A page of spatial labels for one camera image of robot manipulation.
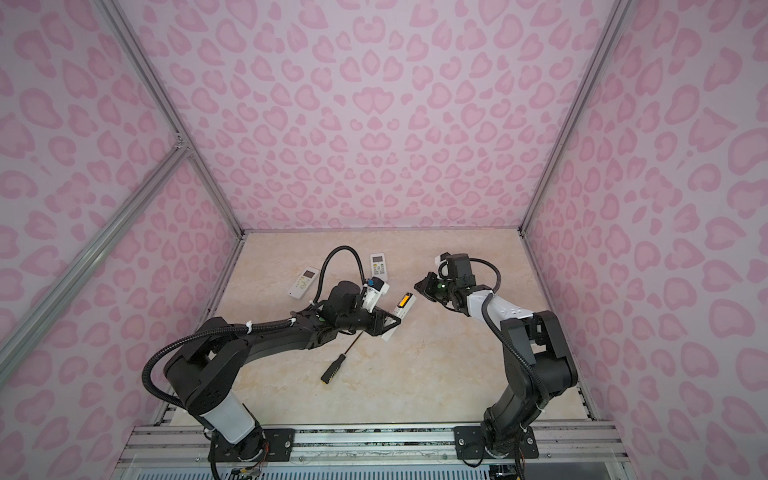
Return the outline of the slim white remote control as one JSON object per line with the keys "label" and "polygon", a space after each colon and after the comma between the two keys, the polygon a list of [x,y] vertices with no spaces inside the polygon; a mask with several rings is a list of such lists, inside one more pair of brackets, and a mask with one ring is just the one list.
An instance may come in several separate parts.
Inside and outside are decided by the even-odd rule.
{"label": "slim white remote control", "polygon": [[384,322],[384,331],[381,338],[388,341],[394,334],[395,329],[402,323],[415,303],[415,296],[412,292],[407,292],[398,302],[395,308],[388,314]]}

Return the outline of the black handled screwdriver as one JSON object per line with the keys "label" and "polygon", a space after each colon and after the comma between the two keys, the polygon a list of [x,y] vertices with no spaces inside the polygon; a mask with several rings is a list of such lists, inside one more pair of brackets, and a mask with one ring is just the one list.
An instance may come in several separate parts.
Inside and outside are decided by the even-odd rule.
{"label": "black handled screwdriver", "polygon": [[358,340],[361,338],[363,333],[359,333],[355,339],[352,341],[352,343],[346,348],[345,351],[343,351],[325,370],[325,372],[321,376],[321,381],[324,384],[329,384],[335,375],[339,372],[342,365],[347,359],[347,355],[350,352],[350,350],[355,346],[355,344],[358,342]]}

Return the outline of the white remote angled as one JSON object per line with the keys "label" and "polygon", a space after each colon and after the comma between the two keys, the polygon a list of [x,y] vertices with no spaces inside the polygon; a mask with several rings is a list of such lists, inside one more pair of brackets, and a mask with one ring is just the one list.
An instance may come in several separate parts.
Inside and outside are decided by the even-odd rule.
{"label": "white remote angled", "polygon": [[317,279],[319,270],[313,267],[306,267],[302,270],[295,282],[288,290],[288,296],[300,300],[308,292],[314,281]]}

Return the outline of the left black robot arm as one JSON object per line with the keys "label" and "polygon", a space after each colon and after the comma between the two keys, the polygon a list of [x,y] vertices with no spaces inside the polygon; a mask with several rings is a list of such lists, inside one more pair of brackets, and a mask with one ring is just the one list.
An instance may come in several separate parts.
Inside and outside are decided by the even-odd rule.
{"label": "left black robot arm", "polygon": [[374,277],[362,286],[342,281],[325,300],[293,312],[285,320],[230,324],[221,317],[158,353],[171,358],[163,375],[176,394],[174,403],[227,443],[240,445],[257,437],[258,422],[232,387],[243,366],[293,350],[312,350],[340,334],[387,335],[407,314],[407,294],[392,312],[378,306],[389,285]]}

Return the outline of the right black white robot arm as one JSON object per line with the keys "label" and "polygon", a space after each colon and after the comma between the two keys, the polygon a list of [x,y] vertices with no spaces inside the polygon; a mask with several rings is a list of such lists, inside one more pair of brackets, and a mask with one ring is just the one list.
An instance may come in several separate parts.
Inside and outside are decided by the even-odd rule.
{"label": "right black white robot arm", "polygon": [[558,317],[503,299],[500,287],[495,265],[465,253],[440,255],[436,270],[414,285],[429,301],[485,323],[502,345],[507,387],[481,424],[485,448],[495,455],[521,447],[550,401],[578,383]]}

